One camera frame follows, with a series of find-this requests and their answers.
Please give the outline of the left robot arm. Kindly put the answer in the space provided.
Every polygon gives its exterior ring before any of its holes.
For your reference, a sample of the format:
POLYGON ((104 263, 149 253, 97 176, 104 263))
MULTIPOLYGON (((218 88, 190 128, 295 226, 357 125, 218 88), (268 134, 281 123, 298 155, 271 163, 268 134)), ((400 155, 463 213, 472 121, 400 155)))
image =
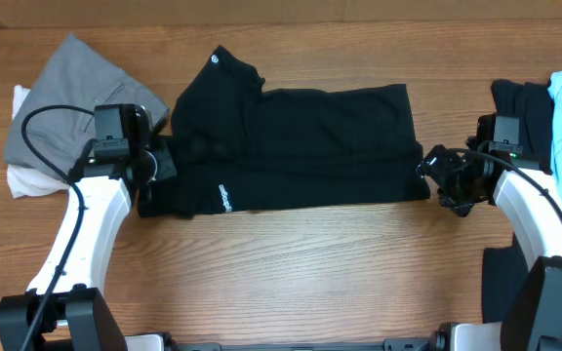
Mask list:
POLYGON ((160 129, 136 104, 90 111, 96 135, 74 171, 56 240, 25 293, 0 301, 0 342, 6 350, 150 350, 175 345, 166 332, 124 335, 102 295, 119 228, 150 186, 174 174, 160 129))

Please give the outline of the black t-shirt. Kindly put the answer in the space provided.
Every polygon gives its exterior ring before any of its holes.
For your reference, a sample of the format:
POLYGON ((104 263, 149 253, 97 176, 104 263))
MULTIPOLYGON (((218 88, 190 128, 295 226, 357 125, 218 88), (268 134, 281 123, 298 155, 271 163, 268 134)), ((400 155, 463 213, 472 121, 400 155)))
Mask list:
POLYGON ((140 196, 143 217, 425 200, 402 84, 266 91, 217 48, 176 101, 164 141, 176 174, 140 196))

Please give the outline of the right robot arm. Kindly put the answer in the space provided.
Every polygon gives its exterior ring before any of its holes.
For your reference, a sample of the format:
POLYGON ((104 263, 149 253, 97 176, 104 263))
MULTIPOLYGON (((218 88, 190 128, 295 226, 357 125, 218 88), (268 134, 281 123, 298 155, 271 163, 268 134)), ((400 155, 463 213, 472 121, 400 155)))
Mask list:
POLYGON ((518 118, 480 117, 464 148, 434 146, 417 173, 437 184, 441 206, 456 215, 481 202, 500 209, 529 270, 503 321, 445 324, 424 349, 562 350, 562 202, 539 158, 524 154, 518 118))

